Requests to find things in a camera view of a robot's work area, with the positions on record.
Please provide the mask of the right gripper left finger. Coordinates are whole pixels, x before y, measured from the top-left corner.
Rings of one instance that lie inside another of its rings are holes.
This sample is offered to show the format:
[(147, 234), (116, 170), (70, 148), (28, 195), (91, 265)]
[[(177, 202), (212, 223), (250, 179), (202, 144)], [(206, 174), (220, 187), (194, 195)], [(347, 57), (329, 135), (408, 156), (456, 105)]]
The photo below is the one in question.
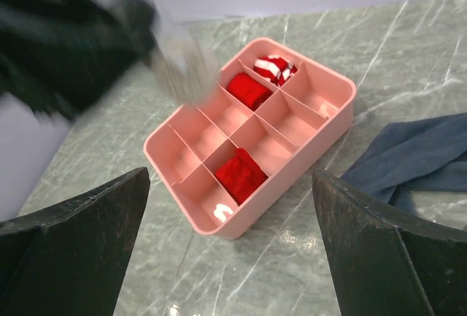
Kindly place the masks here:
[(1, 315), (112, 315), (149, 189), (140, 167), (1, 222)]

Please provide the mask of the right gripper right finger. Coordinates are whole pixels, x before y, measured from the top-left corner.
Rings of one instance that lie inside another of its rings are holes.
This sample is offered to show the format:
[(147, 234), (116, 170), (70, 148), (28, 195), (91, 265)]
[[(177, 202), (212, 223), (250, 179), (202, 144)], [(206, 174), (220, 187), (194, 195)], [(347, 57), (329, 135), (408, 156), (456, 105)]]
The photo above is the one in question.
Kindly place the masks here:
[(465, 315), (466, 232), (378, 201), (323, 170), (314, 207), (342, 315)]

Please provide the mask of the oil bottle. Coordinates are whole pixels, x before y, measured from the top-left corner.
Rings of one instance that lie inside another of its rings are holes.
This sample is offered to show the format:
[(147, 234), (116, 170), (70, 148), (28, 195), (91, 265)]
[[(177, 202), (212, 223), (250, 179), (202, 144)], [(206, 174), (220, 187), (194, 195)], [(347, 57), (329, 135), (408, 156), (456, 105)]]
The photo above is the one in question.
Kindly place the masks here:
[(48, 107), (68, 119), (93, 108), (143, 63), (179, 103), (193, 104), (220, 73), (215, 54), (169, 22), (152, 0), (38, 0), (51, 27)]

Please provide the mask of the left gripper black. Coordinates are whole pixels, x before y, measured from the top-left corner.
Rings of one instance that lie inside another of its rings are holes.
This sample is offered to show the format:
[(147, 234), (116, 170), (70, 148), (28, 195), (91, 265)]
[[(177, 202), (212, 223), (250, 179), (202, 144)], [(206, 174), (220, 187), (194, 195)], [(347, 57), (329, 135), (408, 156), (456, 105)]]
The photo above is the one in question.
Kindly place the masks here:
[(75, 119), (158, 51), (150, 0), (1, 0), (1, 93)]

